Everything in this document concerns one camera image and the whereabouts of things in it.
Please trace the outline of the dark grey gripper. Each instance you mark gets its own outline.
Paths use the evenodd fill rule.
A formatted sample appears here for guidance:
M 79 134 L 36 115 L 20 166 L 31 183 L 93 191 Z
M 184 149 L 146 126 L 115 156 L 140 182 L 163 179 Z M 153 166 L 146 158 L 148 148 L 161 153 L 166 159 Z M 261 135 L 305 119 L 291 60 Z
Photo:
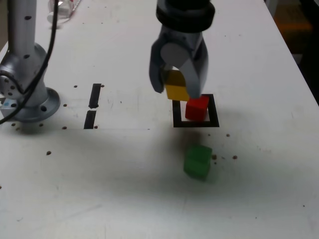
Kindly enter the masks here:
M 191 98 L 201 96 L 208 70 L 208 53 L 201 32 L 185 33 L 161 26 L 159 38 L 151 48 L 149 66 L 150 81 L 157 93 L 164 90 L 161 68 L 165 63 L 182 73 Z

